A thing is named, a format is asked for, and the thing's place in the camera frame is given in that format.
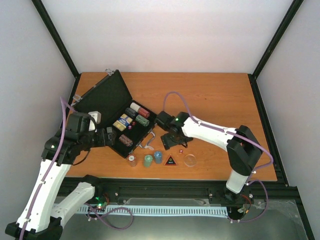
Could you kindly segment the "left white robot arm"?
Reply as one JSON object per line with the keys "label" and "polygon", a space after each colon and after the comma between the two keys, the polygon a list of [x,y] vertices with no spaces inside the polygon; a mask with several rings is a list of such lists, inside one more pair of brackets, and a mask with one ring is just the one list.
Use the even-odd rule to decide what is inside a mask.
{"label": "left white robot arm", "polygon": [[17,221],[6,226],[5,233],[16,240],[58,240],[76,211],[90,200],[101,200],[105,191],[100,178],[86,175],[58,206],[54,206],[63,179],[82,151],[112,146],[115,137],[110,127],[59,129],[44,145],[39,174],[26,207]]}

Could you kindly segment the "black triangular dealer badge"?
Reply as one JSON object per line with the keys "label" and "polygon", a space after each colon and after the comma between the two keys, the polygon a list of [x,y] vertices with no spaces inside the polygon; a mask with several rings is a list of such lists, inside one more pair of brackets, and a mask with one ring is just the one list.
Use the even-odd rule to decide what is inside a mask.
{"label": "black triangular dealer badge", "polygon": [[178,163],[177,161],[174,159],[174,157],[170,154],[167,159],[164,162],[165,166],[177,166]]}

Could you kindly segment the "black poker set case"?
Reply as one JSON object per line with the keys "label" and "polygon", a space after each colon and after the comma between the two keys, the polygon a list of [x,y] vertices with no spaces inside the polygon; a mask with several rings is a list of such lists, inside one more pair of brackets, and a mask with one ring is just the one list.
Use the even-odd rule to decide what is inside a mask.
{"label": "black poker set case", "polygon": [[[105,76],[85,94],[75,97],[74,100],[75,102],[72,105],[78,112],[88,113],[98,111],[101,113],[101,122],[98,127],[112,127],[115,130],[115,144],[110,148],[123,158],[131,154],[156,125],[155,119],[157,115],[133,99],[119,70],[115,70],[111,75]],[[116,129],[113,123],[125,113],[125,109],[129,108],[133,102],[150,113],[150,116],[147,118],[149,125],[145,127],[138,123],[136,119],[133,119],[135,125],[130,125],[132,129],[128,129],[128,127],[124,131]],[[133,141],[133,145],[127,147],[121,143],[119,141],[121,135],[130,138]]]}

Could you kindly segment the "dark blue poker chip stack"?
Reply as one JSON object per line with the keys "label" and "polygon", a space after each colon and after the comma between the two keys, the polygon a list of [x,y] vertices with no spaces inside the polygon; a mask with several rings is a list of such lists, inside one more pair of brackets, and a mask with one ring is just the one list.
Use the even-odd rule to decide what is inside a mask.
{"label": "dark blue poker chip stack", "polygon": [[133,120],[138,115],[138,113],[135,110],[133,110],[132,108],[130,108],[130,107],[127,107],[124,112],[128,117],[132,118]]}

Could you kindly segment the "clear round dealer button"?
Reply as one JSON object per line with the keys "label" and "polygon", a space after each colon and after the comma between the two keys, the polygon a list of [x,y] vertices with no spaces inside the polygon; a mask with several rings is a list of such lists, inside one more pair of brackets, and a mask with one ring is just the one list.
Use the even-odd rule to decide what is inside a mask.
{"label": "clear round dealer button", "polygon": [[187,154],[184,156],[184,163],[188,167],[193,167],[197,164],[197,159],[193,154]]}

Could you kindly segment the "blue yellow card deck box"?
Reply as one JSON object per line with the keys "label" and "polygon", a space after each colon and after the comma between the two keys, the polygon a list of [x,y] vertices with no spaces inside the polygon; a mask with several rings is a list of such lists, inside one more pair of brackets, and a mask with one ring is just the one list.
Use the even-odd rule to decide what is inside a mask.
{"label": "blue yellow card deck box", "polygon": [[124,113],[112,125],[119,131],[123,132],[132,123],[132,121],[133,119]]}

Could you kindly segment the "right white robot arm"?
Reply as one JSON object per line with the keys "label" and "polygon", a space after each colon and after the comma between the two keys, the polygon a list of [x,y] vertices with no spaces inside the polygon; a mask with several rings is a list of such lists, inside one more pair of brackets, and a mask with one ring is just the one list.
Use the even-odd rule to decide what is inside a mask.
{"label": "right white robot arm", "polygon": [[186,112],[171,116],[165,111],[157,115],[155,122],[166,131],[166,134],[161,136],[165,150],[178,145],[187,148],[188,142],[198,139],[227,152],[231,173],[225,185],[225,194],[241,193],[263,154],[258,140],[244,125],[239,128],[222,127],[202,121]]}

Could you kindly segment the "red poker chip stack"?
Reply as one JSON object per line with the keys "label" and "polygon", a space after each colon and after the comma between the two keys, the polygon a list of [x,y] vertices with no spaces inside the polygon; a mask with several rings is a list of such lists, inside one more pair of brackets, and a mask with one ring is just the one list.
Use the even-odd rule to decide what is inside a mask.
{"label": "red poker chip stack", "polygon": [[143,107],[140,107],[137,112],[139,115],[143,116],[146,119],[150,116],[150,112],[144,109]]}

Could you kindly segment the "dark green poker chip stack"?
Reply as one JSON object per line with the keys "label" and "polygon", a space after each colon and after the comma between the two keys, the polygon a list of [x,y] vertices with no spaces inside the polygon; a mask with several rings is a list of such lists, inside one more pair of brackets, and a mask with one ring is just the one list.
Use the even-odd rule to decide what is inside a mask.
{"label": "dark green poker chip stack", "polygon": [[150,121],[140,114],[135,117],[135,120],[144,127],[147,127],[150,124]]}

